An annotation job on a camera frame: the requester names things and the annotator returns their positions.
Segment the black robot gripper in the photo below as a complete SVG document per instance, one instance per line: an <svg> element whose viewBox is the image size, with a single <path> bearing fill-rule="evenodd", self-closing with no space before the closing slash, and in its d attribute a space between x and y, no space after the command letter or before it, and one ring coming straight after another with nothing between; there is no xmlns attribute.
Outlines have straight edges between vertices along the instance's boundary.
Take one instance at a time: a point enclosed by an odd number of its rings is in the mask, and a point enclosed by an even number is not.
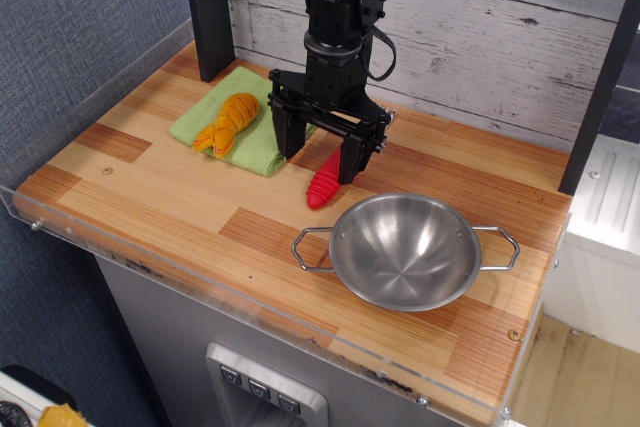
<svg viewBox="0 0 640 427"><path fill-rule="evenodd" d="M390 115L366 94L373 41L364 39L350 48L332 47L311 39L306 70L269 72L269 105L277 147L285 159L305 145L307 126L343 137L338 180L351 184L367 167L373 153L386 148Z"/></svg>

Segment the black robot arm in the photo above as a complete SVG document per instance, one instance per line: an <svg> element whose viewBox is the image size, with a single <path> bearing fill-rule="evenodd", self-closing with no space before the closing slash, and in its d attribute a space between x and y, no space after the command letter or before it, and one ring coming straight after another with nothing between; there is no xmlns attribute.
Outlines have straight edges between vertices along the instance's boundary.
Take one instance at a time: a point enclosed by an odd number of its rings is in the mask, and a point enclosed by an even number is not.
<svg viewBox="0 0 640 427"><path fill-rule="evenodd" d="M390 115L372 101L366 85L373 75L373 41L392 42L376 27L386 0L305 0L309 16L302 73L274 69L269 105L277 146L285 158L305 145L307 128L343 139L339 181L353 182L371 155L384 148Z"/></svg>

